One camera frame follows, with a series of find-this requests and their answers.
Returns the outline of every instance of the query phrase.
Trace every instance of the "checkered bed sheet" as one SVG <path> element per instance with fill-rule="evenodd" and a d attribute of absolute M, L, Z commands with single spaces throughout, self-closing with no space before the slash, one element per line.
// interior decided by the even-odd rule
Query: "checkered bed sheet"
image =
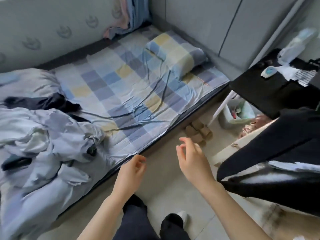
<path fill-rule="evenodd" d="M 105 131 L 111 165 L 141 152 L 180 114 L 229 81 L 210 62 L 178 80 L 145 49 L 160 33 L 154 26 L 139 29 L 94 55 L 54 69 L 66 97 L 82 106 L 77 115 Z"/>

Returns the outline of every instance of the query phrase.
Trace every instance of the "plastic bottle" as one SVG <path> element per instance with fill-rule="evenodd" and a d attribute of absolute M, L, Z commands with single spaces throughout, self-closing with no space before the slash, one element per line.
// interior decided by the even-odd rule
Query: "plastic bottle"
<path fill-rule="evenodd" d="M 285 66 L 300 55 L 306 48 L 306 44 L 314 37 L 315 28 L 302 29 L 291 42 L 278 53 L 278 63 Z"/>

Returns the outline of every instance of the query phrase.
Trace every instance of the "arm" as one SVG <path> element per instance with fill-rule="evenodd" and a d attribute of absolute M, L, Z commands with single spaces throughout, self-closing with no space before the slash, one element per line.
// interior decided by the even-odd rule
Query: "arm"
<path fill-rule="evenodd" d="M 129 162 L 121 166 L 112 193 L 104 200 L 77 240 L 109 240 L 112 238 L 123 206 L 140 186 L 146 171 L 146 164 L 143 163 L 145 160 L 145 157 L 135 155 Z"/>
<path fill-rule="evenodd" d="M 205 155 L 190 138 L 180 138 L 177 146 L 179 165 L 186 178 L 197 188 L 216 213 L 230 240 L 271 240 L 262 228 L 234 201 L 222 184 L 215 181 Z"/>

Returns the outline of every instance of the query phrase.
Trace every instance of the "brown slipper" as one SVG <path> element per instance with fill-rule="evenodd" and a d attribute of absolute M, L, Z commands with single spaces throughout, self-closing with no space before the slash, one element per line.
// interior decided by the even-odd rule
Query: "brown slipper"
<path fill-rule="evenodd" d="M 191 123 L 192 127 L 201 133 L 205 140 L 210 140 L 213 137 L 212 131 L 204 125 L 200 120 L 195 120 Z"/>
<path fill-rule="evenodd" d="M 202 135 L 196 131 L 191 125 L 185 128 L 185 133 L 187 137 L 190 137 L 193 143 L 198 144 L 200 147 L 206 145 L 206 141 L 203 139 Z"/>

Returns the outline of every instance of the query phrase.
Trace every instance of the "black table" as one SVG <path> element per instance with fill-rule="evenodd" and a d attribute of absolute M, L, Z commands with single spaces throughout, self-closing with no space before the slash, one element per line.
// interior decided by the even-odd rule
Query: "black table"
<path fill-rule="evenodd" d="M 298 81 L 287 81 L 279 72 L 267 79 L 261 76 L 262 71 L 268 66 L 259 66 L 258 64 L 261 62 L 271 60 L 272 66 L 280 66 L 277 62 L 279 51 L 280 49 L 272 50 L 256 65 L 229 84 L 231 90 L 271 119 L 276 119 L 281 109 L 298 109 L 300 107 L 315 109 L 320 101 L 320 90 L 313 86 L 303 87 L 298 84 Z M 290 65 L 303 69 L 306 62 L 296 58 Z"/>

